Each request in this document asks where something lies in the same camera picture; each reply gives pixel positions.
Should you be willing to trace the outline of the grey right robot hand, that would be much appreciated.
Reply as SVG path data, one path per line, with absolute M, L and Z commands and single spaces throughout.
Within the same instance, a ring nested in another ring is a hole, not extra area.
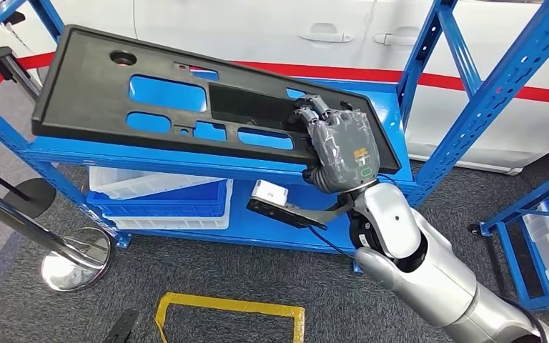
M 308 94 L 296 100 L 294 114 L 305 124 L 317 156 L 302 173 L 308 184 L 334 194 L 377 181 L 380 154 L 365 112 L 344 101 L 333 109 L 321 96 Z

